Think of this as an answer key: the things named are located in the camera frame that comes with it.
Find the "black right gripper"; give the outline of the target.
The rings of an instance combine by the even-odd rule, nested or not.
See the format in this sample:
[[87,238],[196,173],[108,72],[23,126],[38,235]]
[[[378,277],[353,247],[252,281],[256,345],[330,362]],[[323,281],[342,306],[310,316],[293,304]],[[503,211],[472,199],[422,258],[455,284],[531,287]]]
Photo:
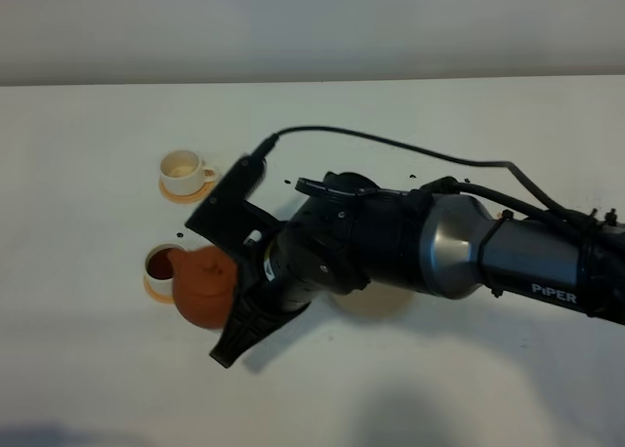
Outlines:
[[354,194],[378,185],[356,173],[328,172],[321,181],[300,178],[308,199],[279,221],[241,196],[236,212],[240,265],[236,296],[210,357],[229,368],[244,352],[299,316],[321,291],[348,294],[370,282],[349,251],[348,208]]

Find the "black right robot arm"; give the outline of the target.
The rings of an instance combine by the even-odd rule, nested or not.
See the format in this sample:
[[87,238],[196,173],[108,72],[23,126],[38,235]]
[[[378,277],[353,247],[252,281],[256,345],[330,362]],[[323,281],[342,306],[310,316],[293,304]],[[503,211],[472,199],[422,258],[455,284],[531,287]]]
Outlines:
[[317,294],[346,296],[372,283],[448,300],[483,286],[624,320],[624,228],[614,217],[559,217],[452,178],[395,191],[330,173],[296,187],[304,205],[246,243],[239,259],[233,305],[211,351],[224,367]]

